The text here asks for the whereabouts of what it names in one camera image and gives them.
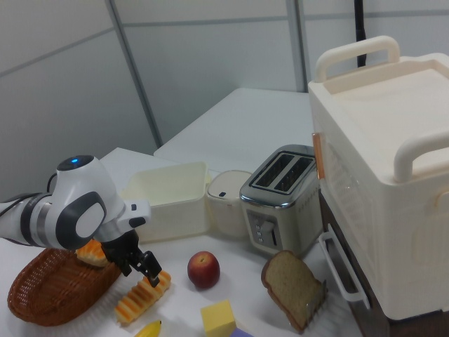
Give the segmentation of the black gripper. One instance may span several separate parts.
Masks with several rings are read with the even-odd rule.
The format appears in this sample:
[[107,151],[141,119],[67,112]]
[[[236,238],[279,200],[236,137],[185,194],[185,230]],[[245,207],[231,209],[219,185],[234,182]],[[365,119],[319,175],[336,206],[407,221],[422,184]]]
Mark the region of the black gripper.
[[162,268],[151,251],[141,252],[138,243],[137,232],[131,230],[117,239],[102,242],[101,247],[107,260],[115,264],[124,277],[127,277],[133,268],[138,268],[150,285],[156,287]]

